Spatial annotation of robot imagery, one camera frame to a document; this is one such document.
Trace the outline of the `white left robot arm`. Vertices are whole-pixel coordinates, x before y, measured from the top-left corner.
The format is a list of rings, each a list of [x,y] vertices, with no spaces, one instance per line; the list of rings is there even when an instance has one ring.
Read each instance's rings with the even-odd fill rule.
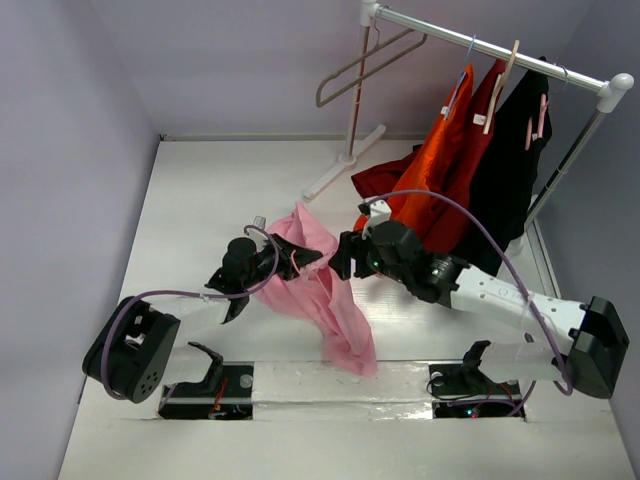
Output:
[[[254,292],[272,278],[289,281],[298,270],[321,259],[315,249],[301,247],[278,234],[258,242],[235,238],[227,245],[221,266],[205,284],[215,300],[230,302],[223,321],[236,319]],[[155,309],[147,299],[177,296],[177,291],[152,291],[123,299],[89,347],[82,362],[83,373],[102,384],[114,399],[139,404],[160,385],[180,320]]]

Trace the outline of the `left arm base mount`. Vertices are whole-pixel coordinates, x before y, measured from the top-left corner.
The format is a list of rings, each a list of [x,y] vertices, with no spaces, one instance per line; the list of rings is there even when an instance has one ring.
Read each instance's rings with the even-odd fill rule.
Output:
[[[253,363],[230,363],[199,342],[187,345],[209,359],[198,382],[180,382],[163,388],[157,413],[164,420],[251,420],[253,418]]]

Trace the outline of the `pink t shirt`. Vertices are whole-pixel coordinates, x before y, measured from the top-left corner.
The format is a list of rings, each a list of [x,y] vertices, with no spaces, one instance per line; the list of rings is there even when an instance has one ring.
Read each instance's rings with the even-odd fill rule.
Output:
[[[312,321],[323,336],[326,361],[356,375],[374,375],[377,358],[369,322],[354,301],[351,284],[329,267],[338,239],[301,202],[268,232],[323,257],[304,267],[302,277],[285,281],[274,276],[257,299],[276,313]]]

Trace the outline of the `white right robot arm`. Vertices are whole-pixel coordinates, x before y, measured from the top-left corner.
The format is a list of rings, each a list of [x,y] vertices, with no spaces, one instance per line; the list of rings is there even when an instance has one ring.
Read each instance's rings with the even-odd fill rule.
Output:
[[[342,280],[380,274],[417,299],[506,324],[532,340],[475,342],[463,358],[462,384],[482,392],[494,382],[564,382],[587,396],[612,397],[629,347],[615,306],[601,297],[562,300],[499,280],[455,256],[425,250],[397,221],[344,232],[330,267]]]

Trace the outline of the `pink wire hanger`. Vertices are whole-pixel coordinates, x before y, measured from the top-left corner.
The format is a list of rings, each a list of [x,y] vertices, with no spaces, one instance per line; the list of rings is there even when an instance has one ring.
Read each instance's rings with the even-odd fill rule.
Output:
[[[296,254],[297,254],[296,250],[294,250],[291,253],[291,255],[290,255],[290,263],[291,263],[292,269],[296,272],[296,274],[299,277],[302,277],[303,274],[304,274],[303,267],[299,265],[299,263],[297,261],[297,258],[296,258]]]

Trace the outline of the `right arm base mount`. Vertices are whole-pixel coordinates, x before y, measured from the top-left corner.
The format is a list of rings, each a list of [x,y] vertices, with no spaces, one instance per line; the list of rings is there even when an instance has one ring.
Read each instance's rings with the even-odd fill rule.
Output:
[[[524,418],[523,394],[517,381],[496,383],[479,369],[491,345],[475,342],[457,362],[429,365],[426,392],[436,419]]]

